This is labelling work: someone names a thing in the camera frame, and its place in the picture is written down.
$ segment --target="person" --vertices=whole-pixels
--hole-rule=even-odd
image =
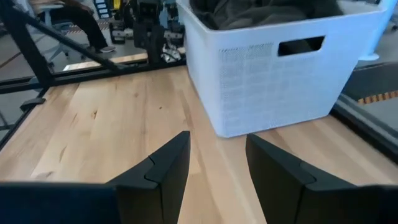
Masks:
[[[93,47],[96,52],[108,53],[115,50],[114,46],[109,46],[106,43],[101,29],[93,17],[94,11],[90,7],[76,0],[29,0],[29,2],[36,15],[42,21],[44,21],[45,15],[40,8],[41,6],[64,4],[62,8],[50,11],[51,20],[66,19],[72,21],[86,33],[90,47]]]

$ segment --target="person's leg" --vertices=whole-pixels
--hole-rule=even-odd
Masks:
[[[52,21],[67,19],[80,27],[86,33],[90,45],[96,50],[108,46],[100,27],[88,11],[79,7],[64,6],[51,10],[50,15]]]

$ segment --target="white plastic basket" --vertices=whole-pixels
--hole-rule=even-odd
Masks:
[[[326,116],[382,9],[339,2],[343,16],[210,30],[178,0],[191,79],[217,133],[233,137]],[[325,36],[320,50],[278,56],[281,42]]]

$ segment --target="wooden table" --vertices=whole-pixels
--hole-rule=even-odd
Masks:
[[[215,135],[186,67],[58,86],[44,97],[0,152],[0,180],[106,182],[190,130],[179,223],[265,223],[245,136]],[[395,165],[331,116],[258,135],[354,184],[398,183]]]

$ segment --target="basket handle cutout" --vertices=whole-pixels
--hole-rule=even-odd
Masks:
[[[281,42],[278,47],[278,56],[315,52],[322,48],[324,40],[325,36],[319,36]]]

